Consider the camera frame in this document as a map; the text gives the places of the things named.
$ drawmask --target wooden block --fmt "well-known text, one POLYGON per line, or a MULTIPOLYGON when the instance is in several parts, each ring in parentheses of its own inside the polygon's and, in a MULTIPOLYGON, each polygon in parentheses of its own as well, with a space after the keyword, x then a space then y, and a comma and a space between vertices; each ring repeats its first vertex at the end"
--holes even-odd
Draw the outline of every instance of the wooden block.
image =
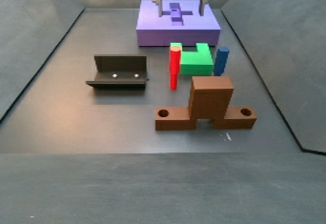
POLYGON ((232 92, 234 86, 227 76, 192 76, 192 86, 196 92, 232 92))
POLYGON ((164 130, 195 130, 196 120, 190 120, 186 107, 166 107, 155 110, 155 129, 164 130))
POLYGON ((228 107, 224 119, 215 119, 214 129, 251 129, 258 120, 251 107, 228 107))
POLYGON ((224 118, 234 87, 227 76, 194 76, 190 98, 190 118, 224 118))

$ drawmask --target gray floor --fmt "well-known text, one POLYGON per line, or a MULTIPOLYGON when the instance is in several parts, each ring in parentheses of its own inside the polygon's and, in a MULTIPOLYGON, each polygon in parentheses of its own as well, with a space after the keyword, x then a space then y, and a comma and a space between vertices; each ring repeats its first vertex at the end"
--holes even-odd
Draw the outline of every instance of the gray floor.
POLYGON ((184 106, 190 76, 168 89, 168 48, 139 48, 138 10, 85 10, 40 75, 0 125, 1 153, 295 153, 286 124, 258 79, 220 11, 219 45, 231 48, 226 75, 232 105, 252 106, 250 131, 214 131, 208 121, 192 132, 156 132, 154 109, 184 106), (144 92, 96 92, 95 54, 148 57, 144 92))
POLYGON ((321 224, 323 156, 0 155, 5 224, 321 224))

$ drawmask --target red peg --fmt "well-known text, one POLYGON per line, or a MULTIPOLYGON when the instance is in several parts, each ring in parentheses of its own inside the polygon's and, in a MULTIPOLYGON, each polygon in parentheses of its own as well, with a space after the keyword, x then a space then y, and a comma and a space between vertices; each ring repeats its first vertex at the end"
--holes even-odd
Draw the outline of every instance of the red peg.
POLYGON ((179 74, 179 60, 180 60, 180 47, 170 47, 170 88, 174 91, 178 84, 178 74, 179 74))

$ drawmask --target blue block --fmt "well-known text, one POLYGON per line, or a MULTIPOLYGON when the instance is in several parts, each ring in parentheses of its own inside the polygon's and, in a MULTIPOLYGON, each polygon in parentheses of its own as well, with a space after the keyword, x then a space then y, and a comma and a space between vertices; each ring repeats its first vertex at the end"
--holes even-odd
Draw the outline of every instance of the blue block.
POLYGON ((216 58, 214 63, 214 75, 220 76, 224 72, 227 61, 230 56, 230 48, 220 47, 216 52, 216 58))

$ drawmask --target screw hole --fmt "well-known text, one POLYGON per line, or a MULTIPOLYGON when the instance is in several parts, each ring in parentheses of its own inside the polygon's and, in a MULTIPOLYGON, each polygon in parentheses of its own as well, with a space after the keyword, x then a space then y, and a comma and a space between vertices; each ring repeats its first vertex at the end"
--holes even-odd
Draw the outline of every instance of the screw hole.
POLYGON ((248 109, 242 109, 240 110, 240 113, 244 115, 244 116, 251 116, 251 111, 248 109))
POLYGON ((158 115, 159 115, 160 117, 167 117, 167 116, 168 116, 168 111, 167 111, 167 110, 160 110, 160 111, 158 112, 158 115))

